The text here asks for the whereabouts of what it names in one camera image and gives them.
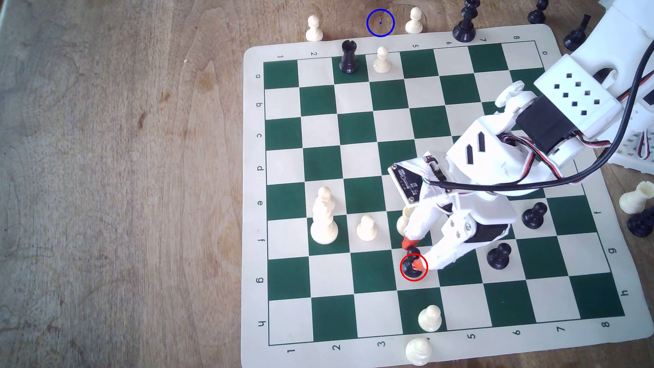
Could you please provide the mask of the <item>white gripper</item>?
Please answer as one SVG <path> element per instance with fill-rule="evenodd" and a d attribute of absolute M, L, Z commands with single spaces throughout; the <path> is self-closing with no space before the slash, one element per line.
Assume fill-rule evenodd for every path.
<path fill-rule="evenodd" d="M 532 229 L 543 223 L 547 206 L 517 212 L 509 197 L 534 192 L 527 185 L 559 179 L 555 163 L 532 140 L 499 130 L 500 115 L 484 116 L 447 151 L 434 160 L 434 184 L 443 196 L 421 199 L 404 228 L 402 249 L 417 247 L 430 228 L 447 214 L 443 238 L 415 259 L 412 269 L 444 269 L 458 258 L 505 236 L 516 222 Z"/>

